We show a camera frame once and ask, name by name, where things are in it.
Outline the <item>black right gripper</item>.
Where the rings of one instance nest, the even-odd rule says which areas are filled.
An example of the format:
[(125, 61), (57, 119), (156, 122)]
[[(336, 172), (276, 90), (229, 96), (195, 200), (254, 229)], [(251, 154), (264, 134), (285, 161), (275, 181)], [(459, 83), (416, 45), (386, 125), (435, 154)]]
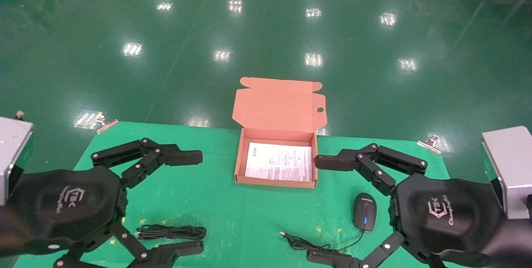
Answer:
[(412, 175), (392, 193), (392, 226), (415, 257), (481, 257), (505, 219), (488, 184)]

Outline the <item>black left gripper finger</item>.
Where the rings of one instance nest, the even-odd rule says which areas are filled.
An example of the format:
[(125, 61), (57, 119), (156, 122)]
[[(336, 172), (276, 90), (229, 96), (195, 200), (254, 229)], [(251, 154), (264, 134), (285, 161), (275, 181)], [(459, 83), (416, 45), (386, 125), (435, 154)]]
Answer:
[(132, 189), (163, 165), (197, 165), (203, 162), (203, 154), (200, 150), (183, 151), (176, 144), (158, 144), (149, 138), (143, 138), (97, 151), (91, 159), (95, 167), (106, 168), (134, 160), (135, 164), (121, 175), (122, 188)]

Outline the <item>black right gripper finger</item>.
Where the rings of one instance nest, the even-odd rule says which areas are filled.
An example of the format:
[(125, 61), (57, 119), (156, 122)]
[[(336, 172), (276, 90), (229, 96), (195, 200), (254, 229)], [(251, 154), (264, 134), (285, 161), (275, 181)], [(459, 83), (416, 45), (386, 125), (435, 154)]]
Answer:
[(320, 170), (356, 171), (384, 196), (390, 196), (397, 183), (381, 166), (408, 176), (424, 175), (428, 166), (425, 160), (376, 143), (359, 150), (342, 149), (338, 155), (317, 155), (314, 164)]
[(403, 246), (416, 260), (427, 264), (430, 268), (444, 268), (441, 255), (445, 251), (443, 241), (447, 240), (447, 231), (428, 231), (427, 235), (432, 236), (431, 239), (435, 242), (439, 240), (441, 249), (433, 250), (428, 247), (428, 243), (421, 243), (421, 238), (404, 236), (402, 232), (396, 231), (363, 260), (347, 254), (319, 249), (309, 249), (307, 260), (333, 268), (378, 268), (392, 253)]

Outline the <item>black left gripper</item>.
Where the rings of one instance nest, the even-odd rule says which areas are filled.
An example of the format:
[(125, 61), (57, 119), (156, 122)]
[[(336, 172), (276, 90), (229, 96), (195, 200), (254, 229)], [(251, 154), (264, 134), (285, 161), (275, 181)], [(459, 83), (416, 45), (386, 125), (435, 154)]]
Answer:
[[(101, 268), (81, 261), (88, 251), (80, 245), (114, 216), (121, 179), (108, 168), (56, 170), (24, 174), (0, 211), (2, 257), (47, 255), (68, 250), (54, 268)], [(200, 254), (202, 241), (146, 249), (121, 224), (103, 232), (133, 255), (128, 268), (172, 268), (179, 257)]]

